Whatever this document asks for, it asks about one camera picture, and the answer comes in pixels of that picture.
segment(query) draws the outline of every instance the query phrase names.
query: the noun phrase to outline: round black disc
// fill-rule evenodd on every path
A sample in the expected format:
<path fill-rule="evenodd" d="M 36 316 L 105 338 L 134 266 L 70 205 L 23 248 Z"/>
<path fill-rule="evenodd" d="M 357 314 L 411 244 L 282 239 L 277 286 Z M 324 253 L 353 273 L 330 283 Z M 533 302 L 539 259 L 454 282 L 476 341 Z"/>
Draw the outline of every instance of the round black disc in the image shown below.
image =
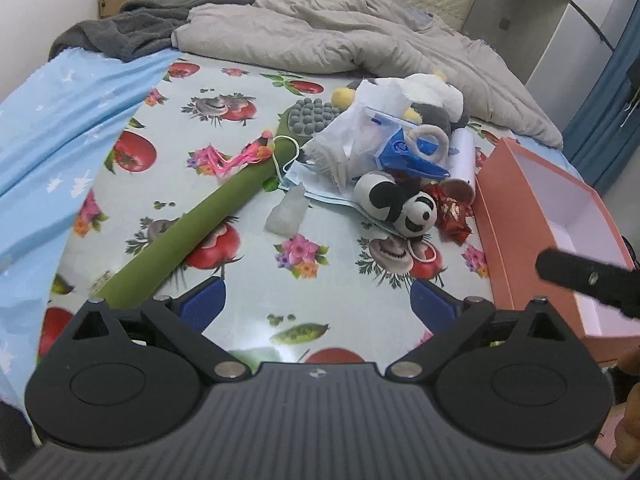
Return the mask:
<path fill-rule="evenodd" d="M 557 341 L 479 348 L 450 362 L 436 381 L 441 409 L 476 439 L 540 451 L 594 438 L 610 407 L 598 367 Z"/>
<path fill-rule="evenodd" d="M 25 394 L 34 425 L 53 440 L 94 449 L 144 444 L 183 423 L 198 402 L 198 375 L 175 354 L 133 342 L 74 345 L 72 358 L 39 367 Z"/>

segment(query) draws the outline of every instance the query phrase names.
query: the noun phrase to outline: panda plush toy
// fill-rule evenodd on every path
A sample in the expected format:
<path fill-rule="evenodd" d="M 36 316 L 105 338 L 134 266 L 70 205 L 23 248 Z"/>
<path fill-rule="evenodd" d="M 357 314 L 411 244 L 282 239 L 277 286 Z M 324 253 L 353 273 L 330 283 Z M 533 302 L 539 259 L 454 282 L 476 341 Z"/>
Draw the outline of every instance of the panda plush toy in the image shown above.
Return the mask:
<path fill-rule="evenodd" d="M 376 220 L 391 222 L 405 238 L 421 238 L 438 218 L 435 200 L 415 184 L 396 184 L 384 171 L 371 171 L 357 181 L 355 201 Z"/>

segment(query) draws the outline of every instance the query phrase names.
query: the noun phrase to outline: ribbed gray surface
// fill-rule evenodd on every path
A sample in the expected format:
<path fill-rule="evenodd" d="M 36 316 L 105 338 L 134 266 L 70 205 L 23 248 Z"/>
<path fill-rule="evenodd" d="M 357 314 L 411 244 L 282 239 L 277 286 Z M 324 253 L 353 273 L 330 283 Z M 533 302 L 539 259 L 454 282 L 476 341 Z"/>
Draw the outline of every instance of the ribbed gray surface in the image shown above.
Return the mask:
<path fill-rule="evenodd" d="M 47 444 L 15 478 L 616 480 L 622 473 L 590 446 L 517 455 L 478 444 L 451 428 L 419 387 L 391 384 L 371 364 L 265 364 L 252 380 L 213 388 L 187 424 L 155 443 L 93 454 Z"/>

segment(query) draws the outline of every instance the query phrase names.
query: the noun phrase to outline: blue curtain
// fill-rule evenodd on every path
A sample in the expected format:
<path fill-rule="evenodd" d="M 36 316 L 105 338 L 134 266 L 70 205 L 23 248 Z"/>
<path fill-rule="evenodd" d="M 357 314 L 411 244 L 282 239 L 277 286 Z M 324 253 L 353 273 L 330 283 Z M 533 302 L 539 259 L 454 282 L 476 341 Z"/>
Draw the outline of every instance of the blue curtain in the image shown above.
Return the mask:
<path fill-rule="evenodd" d="M 626 71 L 638 56 L 640 0 L 604 72 L 562 133 L 564 156 L 601 195 L 620 176 L 640 144 L 640 107 L 622 126 L 628 116 L 624 109 L 635 93 Z"/>

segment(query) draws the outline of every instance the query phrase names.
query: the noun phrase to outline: blanket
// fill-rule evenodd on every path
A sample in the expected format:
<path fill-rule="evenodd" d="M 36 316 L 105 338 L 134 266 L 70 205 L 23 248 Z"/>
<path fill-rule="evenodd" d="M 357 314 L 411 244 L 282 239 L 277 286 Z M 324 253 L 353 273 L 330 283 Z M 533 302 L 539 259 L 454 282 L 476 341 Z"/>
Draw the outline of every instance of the blanket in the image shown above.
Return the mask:
<path fill-rule="evenodd" d="M 120 13 L 103 20 L 76 23 L 54 41 L 49 60 L 79 46 L 131 61 L 171 47 L 172 32 L 187 23 L 193 7 L 203 4 L 250 5 L 255 0 L 130 0 Z"/>
<path fill-rule="evenodd" d="M 481 120 L 562 148 L 562 135 L 502 58 L 439 17 L 425 23 L 392 0 L 256 0 L 204 5 L 172 35 L 184 52 L 313 74 L 382 77 L 444 72 Z"/>

